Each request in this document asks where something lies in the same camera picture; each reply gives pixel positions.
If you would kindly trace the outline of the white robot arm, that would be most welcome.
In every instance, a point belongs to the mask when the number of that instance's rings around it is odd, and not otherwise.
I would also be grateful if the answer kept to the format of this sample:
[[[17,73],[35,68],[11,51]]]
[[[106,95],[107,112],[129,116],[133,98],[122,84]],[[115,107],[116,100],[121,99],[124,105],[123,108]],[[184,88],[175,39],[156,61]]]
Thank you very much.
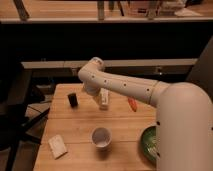
[[[98,57],[78,77],[92,96],[105,88],[156,108],[157,171],[213,171],[213,102],[202,88],[110,74]]]

